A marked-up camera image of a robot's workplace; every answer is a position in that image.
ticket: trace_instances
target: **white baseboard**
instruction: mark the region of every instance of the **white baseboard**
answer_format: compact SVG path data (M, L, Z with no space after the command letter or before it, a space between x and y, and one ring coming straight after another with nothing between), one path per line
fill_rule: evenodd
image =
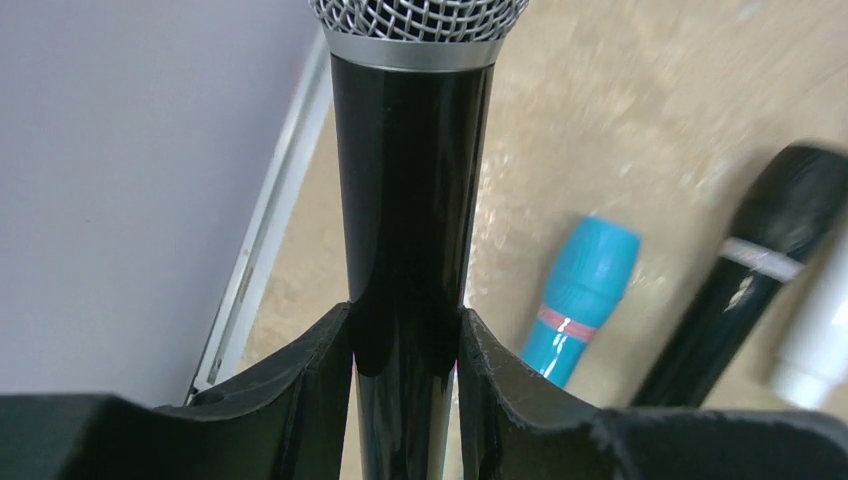
M332 101L329 51L320 29L195 376L203 391L235 375Z

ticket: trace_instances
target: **microphone handle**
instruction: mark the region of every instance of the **microphone handle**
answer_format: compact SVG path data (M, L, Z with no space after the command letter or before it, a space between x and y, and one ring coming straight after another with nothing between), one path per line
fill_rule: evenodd
M363 477L441 478L493 66L331 65Z
M719 258L631 406L699 407L782 285Z

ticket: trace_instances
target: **white wall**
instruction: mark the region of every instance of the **white wall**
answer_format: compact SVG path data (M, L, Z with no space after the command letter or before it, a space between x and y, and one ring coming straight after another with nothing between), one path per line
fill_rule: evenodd
M184 399L317 28L305 0L0 4L0 391Z

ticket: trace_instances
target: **white microphone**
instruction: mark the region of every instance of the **white microphone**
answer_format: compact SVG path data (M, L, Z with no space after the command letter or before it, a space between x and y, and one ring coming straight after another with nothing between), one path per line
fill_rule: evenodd
M817 409L848 372L848 223L798 309L771 386L785 401Z

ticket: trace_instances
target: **silver band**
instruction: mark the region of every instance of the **silver band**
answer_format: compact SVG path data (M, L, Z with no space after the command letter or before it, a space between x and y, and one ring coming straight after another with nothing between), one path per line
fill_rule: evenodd
M503 40L437 43L363 37L324 29L330 52L349 62L386 70L456 72L495 63Z
M719 255L781 283L792 280L804 268L803 263L782 253L734 237L724 241Z

